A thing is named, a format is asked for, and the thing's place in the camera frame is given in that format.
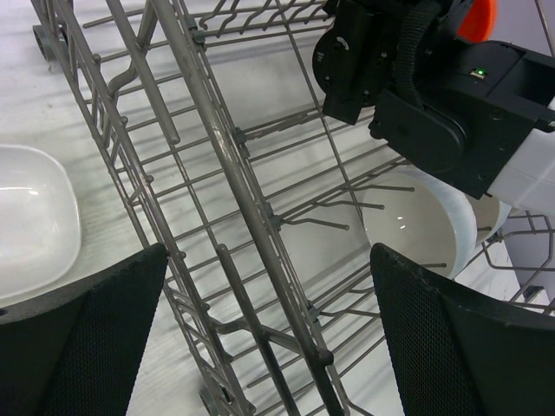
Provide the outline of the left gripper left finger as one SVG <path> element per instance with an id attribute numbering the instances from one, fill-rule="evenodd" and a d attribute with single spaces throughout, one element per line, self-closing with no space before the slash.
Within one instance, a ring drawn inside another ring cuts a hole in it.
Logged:
<path id="1" fill-rule="evenodd" d="M 168 264 L 153 244 L 1 309 L 3 415 L 124 415 Z"/>

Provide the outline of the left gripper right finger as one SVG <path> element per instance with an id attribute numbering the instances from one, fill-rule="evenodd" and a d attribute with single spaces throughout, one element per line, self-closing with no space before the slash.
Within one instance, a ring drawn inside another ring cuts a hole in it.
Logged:
<path id="1" fill-rule="evenodd" d="M 552 415 L 554 319 L 453 282 L 384 244 L 370 266 L 407 415 Z"/>

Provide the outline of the white square bowl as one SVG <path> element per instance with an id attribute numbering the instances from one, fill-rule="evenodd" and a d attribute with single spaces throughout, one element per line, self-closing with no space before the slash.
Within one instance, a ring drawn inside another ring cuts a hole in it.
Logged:
<path id="1" fill-rule="evenodd" d="M 82 246 L 77 198 L 59 161 L 30 146 L 1 145 L 1 298 L 62 278 Z"/>

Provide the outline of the white round bowl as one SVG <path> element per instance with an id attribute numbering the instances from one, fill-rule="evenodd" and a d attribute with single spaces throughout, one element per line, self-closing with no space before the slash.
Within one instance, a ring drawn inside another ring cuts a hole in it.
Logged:
<path id="1" fill-rule="evenodd" d="M 361 211 L 372 244 L 385 244 L 441 276 L 457 276 L 473 256 L 478 227 L 467 197 L 412 166 L 371 182 Z"/>
<path id="2" fill-rule="evenodd" d="M 498 198 L 482 196 L 475 199 L 467 196 L 473 208 L 478 228 L 476 245 L 479 246 L 490 238 L 507 220 L 512 207 Z"/>

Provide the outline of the grey wire dish rack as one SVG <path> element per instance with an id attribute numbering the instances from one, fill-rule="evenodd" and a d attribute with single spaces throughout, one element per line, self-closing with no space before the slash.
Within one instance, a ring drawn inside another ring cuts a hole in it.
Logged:
<path id="1" fill-rule="evenodd" d="M 36 1 L 211 415 L 404 415 L 361 202 L 412 166 L 323 113 L 328 1 Z M 554 213 L 512 207 L 456 283 L 554 319 Z"/>

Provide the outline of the orange bowl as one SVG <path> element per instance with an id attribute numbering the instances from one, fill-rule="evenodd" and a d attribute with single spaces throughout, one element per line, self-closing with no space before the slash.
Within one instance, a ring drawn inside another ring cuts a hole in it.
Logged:
<path id="1" fill-rule="evenodd" d="M 498 2 L 496 0 L 473 0 L 457 35 L 469 42 L 487 41 L 496 23 Z"/>

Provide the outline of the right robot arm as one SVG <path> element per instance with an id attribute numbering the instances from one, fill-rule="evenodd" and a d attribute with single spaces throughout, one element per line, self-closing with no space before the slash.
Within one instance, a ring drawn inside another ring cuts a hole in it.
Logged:
<path id="1" fill-rule="evenodd" d="M 323 113 L 473 198 L 554 213 L 554 60 L 461 28 L 471 1 L 328 1 L 312 69 Z"/>

